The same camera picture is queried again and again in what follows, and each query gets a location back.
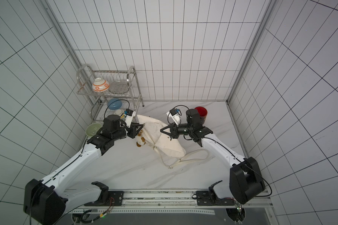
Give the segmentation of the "brown plush keychain decoration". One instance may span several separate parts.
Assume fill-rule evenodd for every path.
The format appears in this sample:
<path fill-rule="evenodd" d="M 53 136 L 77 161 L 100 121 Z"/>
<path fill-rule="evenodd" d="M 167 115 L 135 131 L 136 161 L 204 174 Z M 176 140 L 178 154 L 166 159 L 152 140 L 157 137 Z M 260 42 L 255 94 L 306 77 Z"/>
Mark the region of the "brown plush keychain decoration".
<path fill-rule="evenodd" d="M 143 137 L 143 132 L 140 131 L 137 135 L 136 135 L 136 145 L 137 147 L 142 147 L 146 144 L 146 140 Z"/>

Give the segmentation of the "cream canvas tote bag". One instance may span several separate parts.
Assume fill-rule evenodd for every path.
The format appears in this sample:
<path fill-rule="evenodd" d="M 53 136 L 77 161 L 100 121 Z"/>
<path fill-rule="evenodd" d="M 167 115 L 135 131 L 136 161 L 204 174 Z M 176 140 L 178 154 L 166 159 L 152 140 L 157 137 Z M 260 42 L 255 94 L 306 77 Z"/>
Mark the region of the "cream canvas tote bag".
<path fill-rule="evenodd" d="M 170 139 L 169 136 L 160 132 L 160 129 L 166 126 L 166 124 L 160 120 L 144 115 L 137 115 L 137 120 L 140 124 L 144 125 L 141 129 L 141 131 L 143 132 L 142 135 L 146 140 L 146 144 L 144 146 L 148 146 L 149 148 L 153 149 L 159 155 L 162 164 L 169 169 L 173 169 L 176 166 L 206 160 L 206 158 L 190 159 L 193 154 L 206 152 L 207 157 L 210 155 L 209 151 L 206 149 L 199 149 L 190 153 L 186 153 L 186 150 L 181 146 L 177 139 Z M 162 153 L 169 157 L 176 158 L 177 161 L 172 165 L 167 165 L 163 160 L 163 157 L 161 155 Z"/>

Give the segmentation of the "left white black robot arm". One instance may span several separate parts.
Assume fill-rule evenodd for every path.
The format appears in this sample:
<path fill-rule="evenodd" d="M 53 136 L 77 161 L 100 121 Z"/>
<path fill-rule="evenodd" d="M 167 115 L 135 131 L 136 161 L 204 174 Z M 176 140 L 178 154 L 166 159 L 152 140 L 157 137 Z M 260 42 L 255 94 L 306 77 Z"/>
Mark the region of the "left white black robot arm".
<path fill-rule="evenodd" d="M 102 127 L 71 159 L 41 180 L 32 179 L 25 186 L 23 211 L 42 225 L 53 225 L 64 214 L 87 203 L 107 205 L 112 200 L 109 188 L 91 182 L 76 189 L 68 187 L 90 164 L 102 157 L 115 142 L 134 139 L 143 125 L 109 115 Z"/>

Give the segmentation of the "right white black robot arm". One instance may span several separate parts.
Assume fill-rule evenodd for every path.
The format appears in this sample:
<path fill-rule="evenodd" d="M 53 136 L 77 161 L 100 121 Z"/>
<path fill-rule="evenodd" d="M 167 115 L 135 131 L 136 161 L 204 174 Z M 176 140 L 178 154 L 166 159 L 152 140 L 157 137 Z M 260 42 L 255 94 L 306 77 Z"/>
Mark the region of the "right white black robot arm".
<path fill-rule="evenodd" d="M 245 204 L 265 190 L 265 180 L 253 157 L 246 158 L 222 143 L 211 129 L 203 125 L 204 120 L 197 109 L 186 111 L 186 123 L 181 122 L 180 116 L 181 111 L 177 108 L 168 111 L 167 118 L 172 119 L 173 123 L 163 127 L 160 132 L 171 140 L 188 136 L 221 160 L 230 171 L 229 189 L 235 200 Z"/>

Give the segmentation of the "yellow teal patterned bowl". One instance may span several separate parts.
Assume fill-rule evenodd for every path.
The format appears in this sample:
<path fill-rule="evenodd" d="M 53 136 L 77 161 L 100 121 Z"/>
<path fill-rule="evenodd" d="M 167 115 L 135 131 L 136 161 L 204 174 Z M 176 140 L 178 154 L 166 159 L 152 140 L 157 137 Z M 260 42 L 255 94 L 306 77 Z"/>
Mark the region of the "yellow teal patterned bowl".
<path fill-rule="evenodd" d="M 122 109 L 117 109 L 117 110 L 114 111 L 114 114 L 118 115 L 118 116 L 122 116 L 123 113 L 124 113 L 124 110 L 122 110 Z"/>

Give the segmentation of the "blue bowl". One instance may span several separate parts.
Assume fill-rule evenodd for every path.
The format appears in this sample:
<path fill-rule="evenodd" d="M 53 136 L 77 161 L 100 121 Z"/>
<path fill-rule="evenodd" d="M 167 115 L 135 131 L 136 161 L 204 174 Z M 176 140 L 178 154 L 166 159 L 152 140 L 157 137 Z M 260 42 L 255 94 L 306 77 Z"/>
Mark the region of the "blue bowl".
<path fill-rule="evenodd" d="M 118 98 L 112 98 L 108 101 L 107 103 L 107 108 L 109 110 L 117 110 L 120 109 L 123 105 L 122 100 L 118 99 Z"/>

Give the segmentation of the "red black mug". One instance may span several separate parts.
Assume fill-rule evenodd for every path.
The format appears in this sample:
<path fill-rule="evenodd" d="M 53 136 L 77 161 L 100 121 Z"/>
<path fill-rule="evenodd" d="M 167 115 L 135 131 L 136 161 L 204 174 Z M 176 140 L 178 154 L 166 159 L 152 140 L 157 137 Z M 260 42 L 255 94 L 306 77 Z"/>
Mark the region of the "red black mug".
<path fill-rule="evenodd" d="M 201 121 L 204 124 L 208 114 L 207 109 L 204 107 L 195 107 L 195 109 L 198 111 Z"/>

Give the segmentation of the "green bowl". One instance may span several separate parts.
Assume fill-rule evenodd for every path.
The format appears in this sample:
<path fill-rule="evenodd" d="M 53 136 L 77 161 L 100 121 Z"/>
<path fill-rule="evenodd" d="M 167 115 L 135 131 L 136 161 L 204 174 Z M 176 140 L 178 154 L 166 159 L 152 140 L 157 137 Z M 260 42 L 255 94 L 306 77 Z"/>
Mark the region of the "green bowl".
<path fill-rule="evenodd" d="M 91 138 L 92 136 L 96 135 L 96 133 L 102 128 L 101 123 L 92 123 L 89 125 L 86 130 L 85 134 L 88 138 Z"/>

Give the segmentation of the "metal dish rack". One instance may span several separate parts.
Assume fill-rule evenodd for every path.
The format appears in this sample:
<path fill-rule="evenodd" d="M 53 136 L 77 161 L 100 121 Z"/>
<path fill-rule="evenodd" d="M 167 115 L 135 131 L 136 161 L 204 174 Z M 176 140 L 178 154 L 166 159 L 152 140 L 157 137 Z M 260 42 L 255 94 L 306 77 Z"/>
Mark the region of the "metal dish rack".
<path fill-rule="evenodd" d="M 111 84 L 114 81 L 126 81 L 129 91 L 124 95 L 115 95 L 109 92 L 94 92 L 92 84 L 95 78 L 103 78 Z M 112 98 L 121 99 L 122 109 L 129 107 L 133 111 L 138 111 L 141 106 L 145 106 L 142 92 L 140 89 L 138 74 L 134 66 L 128 70 L 94 70 L 91 65 L 83 64 L 76 72 L 77 84 L 79 85 L 77 94 L 93 100 L 89 115 L 92 121 L 102 122 L 106 115 L 114 112 L 107 108 L 107 103 Z"/>

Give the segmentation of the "white orange patterned bowl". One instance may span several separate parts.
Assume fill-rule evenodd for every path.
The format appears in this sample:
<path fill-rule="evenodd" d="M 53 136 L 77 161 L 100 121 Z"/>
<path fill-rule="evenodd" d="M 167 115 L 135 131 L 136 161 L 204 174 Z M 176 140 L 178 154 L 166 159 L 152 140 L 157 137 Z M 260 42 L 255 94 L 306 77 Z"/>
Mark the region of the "white orange patterned bowl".
<path fill-rule="evenodd" d="M 110 87 L 110 84 L 105 79 L 99 77 L 95 78 L 92 84 L 92 89 L 94 92 L 106 92 Z"/>

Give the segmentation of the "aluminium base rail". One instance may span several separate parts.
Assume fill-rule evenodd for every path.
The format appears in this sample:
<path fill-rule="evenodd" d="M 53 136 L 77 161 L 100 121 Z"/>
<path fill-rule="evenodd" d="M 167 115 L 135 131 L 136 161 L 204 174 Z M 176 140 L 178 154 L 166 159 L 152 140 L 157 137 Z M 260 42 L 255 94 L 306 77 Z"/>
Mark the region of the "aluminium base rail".
<path fill-rule="evenodd" d="M 70 191 L 64 192 L 64 197 L 68 199 L 67 204 L 72 205 L 66 209 L 65 213 L 82 213 L 91 209 L 94 212 L 103 212 L 108 208 L 116 209 L 184 209 L 184 208 L 273 208 L 269 198 L 253 198 L 247 203 L 239 203 L 232 197 L 219 198 L 212 190 L 109 190 L 108 197 L 100 202 L 98 200 L 85 199 L 79 194 L 71 194 Z"/>

